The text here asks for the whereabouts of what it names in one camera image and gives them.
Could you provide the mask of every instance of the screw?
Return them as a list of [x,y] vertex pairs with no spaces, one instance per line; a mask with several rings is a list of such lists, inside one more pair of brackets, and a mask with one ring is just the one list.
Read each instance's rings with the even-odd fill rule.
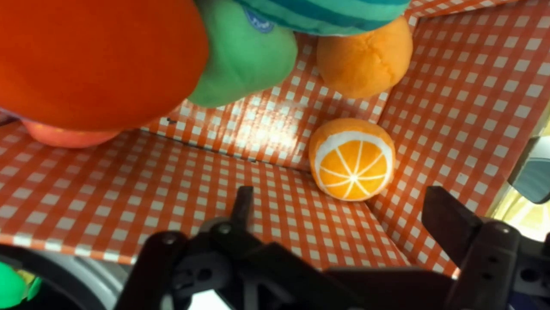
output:
[[218,227],[218,232],[220,232],[220,234],[228,234],[228,232],[230,232],[230,223],[221,223],[221,225]]
[[173,244],[175,239],[177,239],[175,234],[165,234],[165,235],[161,237],[161,240],[163,240],[165,244]]
[[500,230],[503,234],[510,234],[512,232],[510,225],[507,225],[503,222],[493,222],[491,225],[493,225],[493,228],[496,228],[496,230]]

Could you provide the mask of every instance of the striped fabric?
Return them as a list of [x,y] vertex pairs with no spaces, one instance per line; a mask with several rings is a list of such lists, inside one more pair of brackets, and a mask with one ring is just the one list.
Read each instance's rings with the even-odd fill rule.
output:
[[407,6],[409,0],[237,0],[266,18],[318,36],[357,34],[378,29]]

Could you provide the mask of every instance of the black robotic claw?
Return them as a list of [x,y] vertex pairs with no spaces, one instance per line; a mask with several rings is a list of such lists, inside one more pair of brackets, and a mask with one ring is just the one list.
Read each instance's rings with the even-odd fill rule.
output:
[[249,234],[251,204],[252,187],[239,187],[230,220],[216,220],[192,239],[151,235],[116,310],[156,310],[163,296],[184,310],[206,289],[235,310],[503,310],[514,292],[550,308],[550,237],[534,242],[503,222],[483,222],[443,187],[428,187],[422,223],[460,266],[459,278],[421,268],[319,271]]

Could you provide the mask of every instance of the green plush toy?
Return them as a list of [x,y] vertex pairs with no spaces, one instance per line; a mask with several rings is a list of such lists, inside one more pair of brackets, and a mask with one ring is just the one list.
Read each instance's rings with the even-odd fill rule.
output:
[[24,299],[32,299],[39,287],[39,277],[0,263],[0,308],[12,308]]
[[237,0],[297,32],[349,36],[374,30],[397,18],[409,0]]
[[196,0],[209,39],[209,60],[189,99],[220,106],[281,82],[294,68],[294,32],[233,0]]

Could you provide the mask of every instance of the checkered tablecloth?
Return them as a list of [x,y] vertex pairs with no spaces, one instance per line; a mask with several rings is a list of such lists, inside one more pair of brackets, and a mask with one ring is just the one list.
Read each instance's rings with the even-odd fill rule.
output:
[[[465,1],[424,0],[412,10],[419,3],[428,11],[433,3]],[[548,29],[546,0],[421,18],[410,72],[374,99],[345,99],[324,87],[314,37],[300,36],[295,72],[283,84],[223,108],[184,103],[171,120],[147,125],[171,139],[125,132],[68,151],[3,125],[0,240],[129,263],[151,232],[192,234],[204,218],[228,213],[239,184],[254,184],[252,232],[316,266],[404,265],[402,251],[412,263],[452,271],[419,225],[422,189],[443,184],[467,208],[486,211],[550,101]],[[378,120],[395,137],[398,168],[371,201],[376,218],[366,204],[335,201],[307,173],[285,168],[306,170],[311,132],[342,115]]]
[[0,127],[0,242],[130,263],[154,230],[187,235],[228,215],[237,185],[254,185],[251,230],[312,265],[383,266],[407,259],[362,203],[319,192],[309,173],[244,161],[151,132],[94,149],[34,142]]
[[421,18],[414,42],[379,118],[395,139],[395,178],[371,203],[410,261],[450,273],[419,222],[424,187],[488,211],[550,103],[550,1]]
[[335,116],[376,122],[388,94],[349,99],[328,89],[314,67],[316,37],[297,39],[295,68],[280,85],[220,108],[184,101],[170,118],[146,129],[220,153],[307,170],[304,151],[319,123]]
[[416,17],[448,15],[514,1],[520,0],[410,0],[407,13]]

